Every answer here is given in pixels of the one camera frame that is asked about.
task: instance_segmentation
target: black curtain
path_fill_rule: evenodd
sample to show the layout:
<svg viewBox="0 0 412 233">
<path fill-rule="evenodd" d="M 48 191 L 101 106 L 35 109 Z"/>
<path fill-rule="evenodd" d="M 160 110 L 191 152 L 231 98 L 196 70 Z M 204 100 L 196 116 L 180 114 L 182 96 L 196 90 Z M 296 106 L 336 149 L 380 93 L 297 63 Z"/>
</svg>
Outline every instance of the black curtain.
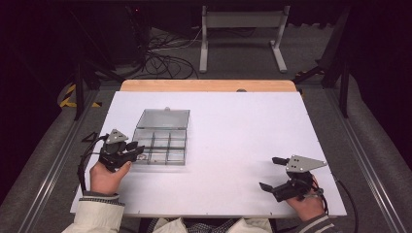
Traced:
<svg viewBox="0 0 412 233">
<path fill-rule="evenodd" d="M 57 96 L 71 81 L 72 63 L 45 6 L 42 1 L 0 5 L 0 202 L 61 112 Z"/>
<path fill-rule="evenodd" d="M 343 42 L 350 51 L 350 72 L 359 84 L 363 101 L 410 168 L 411 23 L 404 1 L 363 1 L 350 14 Z"/>
</svg>

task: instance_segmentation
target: person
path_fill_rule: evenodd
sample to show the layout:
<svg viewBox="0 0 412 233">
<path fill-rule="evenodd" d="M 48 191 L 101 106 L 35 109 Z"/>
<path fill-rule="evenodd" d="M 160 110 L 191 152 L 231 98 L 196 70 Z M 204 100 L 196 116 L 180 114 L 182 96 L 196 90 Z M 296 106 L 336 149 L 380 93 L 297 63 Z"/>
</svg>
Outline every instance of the person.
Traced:
<svg viewBox="0 0 412 233">
<path fill-rule="evenodd" d="M 74 222 L 63 233 L 119 232 L 124 204 L 119 202 L 117 191 L 121 179 L 128 173 L 130 167 L 131 162 L 126 162 L 117 172 L 112 173 L 102 163 L 97 162 L 90 169 L 90 191 L 85 191 L 84 197 L 79 200 Z M 286 202 L 296 210 L 302 220 L 302 223 L 294 230 L 295 232 L 341 232 L 327 217 L 320 197 L 312 195 L 303 200 L 294 197 L 286 200 Z M 216 231 L 211 230 L 204 224 L 197 224 L 196 227 L 200 227 L 195 229 L 196 232 L 201 232 L 202 229 L 205 232 L 272 232 L 267 218 L 240 218 L 237 221 L 227 223 L 220 229 L 216 229 Z M 155 223 L 152 231 L 154 233 L 190 232 L 181 218 L 174 220 L 160 218 Z"/>
</svg>

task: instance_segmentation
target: clear plastic box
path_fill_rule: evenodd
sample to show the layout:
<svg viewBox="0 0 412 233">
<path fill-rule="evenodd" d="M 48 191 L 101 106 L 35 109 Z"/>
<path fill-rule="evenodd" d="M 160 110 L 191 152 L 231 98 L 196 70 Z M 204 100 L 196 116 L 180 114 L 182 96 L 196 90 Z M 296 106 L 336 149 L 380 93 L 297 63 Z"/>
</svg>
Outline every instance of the clear plastic box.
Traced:
<svg viewBox="0 0 412 233">
<path fill-rule="evenodd" d="M 190 110 L 145 110 L 133 141 L 145 146 L 138 164 L 185 165 Z"/>
</svg>

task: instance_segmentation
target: metal stand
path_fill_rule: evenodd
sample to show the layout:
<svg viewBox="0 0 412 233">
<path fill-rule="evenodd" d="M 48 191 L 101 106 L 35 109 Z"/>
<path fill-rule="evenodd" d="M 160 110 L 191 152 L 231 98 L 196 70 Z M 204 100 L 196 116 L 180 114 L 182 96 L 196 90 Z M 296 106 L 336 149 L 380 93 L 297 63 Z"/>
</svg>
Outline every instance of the metal stand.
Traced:
<svg viewBox="0 0 412 233">
<path fill-rule="evenodd" d="M 270 46 L 281 73 L 287 73 L 285 61 L 279 50 L 283 32 L 288 19 L 290 6 L 283 11 L 276 12 L 207 12 L 207 7 L 202 9 L 202 46 L 200 52 L 200 73 L 207 72 L 208 57 L 208 28 L 222 27 L 279 27 L 276 40 L 270 41 Z"/>
<path fill-rule="evenodd" d="M 339 108 L 344 117 L 347 114 L 347 98 L 348 98 L 348 84 L 349 84 L 349 52 L 345 46 L 342 46 L 341 39 L 345 29 L 346 21 L 348 19 L 351 8 L 347 7 L 342 12 L 339 20 L 336 22 L 332 35 L 326 45 L 324 54 L 322 55 L 319 65 L 306 73 L 299 72 L 294 80 L 295 84 L 305 81 L 316 74 L 325 72 L 322 79 L 322 86 L 325 88 L 334 87 L 337 80 L 341 78 Z"/>
<path fill-rule="evenodd" d="M 84 59 L 83 62 L 79 62 L 76 66 L 75 74 L 77 102 L 75 120 L 78 120 L 79 117 L 82 115 L 83 111 L 85 110 L 85 95 L 83 82 L 85 81 L 87 87 L 90 89 L 98 89 L 100 86 L 100 81 L 95 77 L 93 71 L 99 71 L 102 74 L 119 83 L 123 83 L 125 81 L 125 79 L 121 76 L 101 67 L 100 65 L 94 63 L 91 60 Z"/>
</svg>

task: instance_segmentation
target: gray carpet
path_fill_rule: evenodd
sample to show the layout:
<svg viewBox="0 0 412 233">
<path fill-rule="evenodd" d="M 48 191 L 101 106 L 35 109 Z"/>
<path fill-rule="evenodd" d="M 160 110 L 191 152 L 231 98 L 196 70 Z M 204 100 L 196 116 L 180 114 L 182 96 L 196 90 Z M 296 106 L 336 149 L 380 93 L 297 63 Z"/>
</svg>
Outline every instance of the gray carpet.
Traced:
<svg viewBox="0 0 412 233">
<path fill-rule="evenodd" d="M 281 44 L 289 72 L 280 74 L 269 48 L 268 41 L 276 35 L 274 29 L 257 30 L 252 37 L 242 38 L 228 32 L 214 32 L 209 41 L 209 64 L 206 74 L 198 74 L 199 79 L 252 79 L 252 80 L 291 80 L 294 74 L 316 66 L 315 59 L 321 57 L 332 28 L 318 29 L 315 26 L 289 26 Z M 196 69 L 199 66 L 200 43 L 179 50 L 163 50 L 188 60 Z M 386 220 L 382 207 L 376 200 L 364 171 L 357 160 L 357 151 L 342 119 L 334 109 L 333 100 L 338 85 L 333 90 L 322 89 L 314 77 L 298 85 L 303 90 L 303 101 L 312 120 L 319 141 L 326 155 L 330 169 L 350 190 L 359 212 L 359 232 L 391 232 L 394 230 Z M 102 84 L 100 91 L 86 94 L 94 96 L 91 101 L 102 102 L 101 108 L 89 108 L 81 125 L 78 125 L 73 146 L 68 151 L 58 180 L 51 184 L 51 195 L 43 209 L 33 218 L 31 232 L 60 232 L 69 225 L 74 216 L 69 213 L 75 190 L 78 185 L 77 165 L 80 155 L 88 146 L 82 139 L 92 132 L 100 132 L 111 100 L 119 85 L 112 81 Z M 351 79 L 348 102 L 349 122 L 367 154 L 373 168 L 388 193 L 389 200 L 402 220 L 406 232 L 412 232 L 411 212 L 411 171 L 404 164 L 395 146 L 385 131 L 377 123 L 371 112 L 364 106 L 356 86 Z M 75 115 L 74 108 L 64 108 L 58 119 L 45 134 L 33 152 L 20 177 L 0 208 L 0 232 L 17 232 L 21 227 L 31 203 L 41 188 L 43 179 L 54 162 L 64 140 L 70 134 Z M 353 232 L 355 217 L 347 194 L 339 187 L 347 216 L 333 220 L 345 232 Z M 279 228 L 298 224 L 297 219 L 279 219 Z M 125 217 L 120 232 L 137 232 L 139 219 Z"/>
</svg>

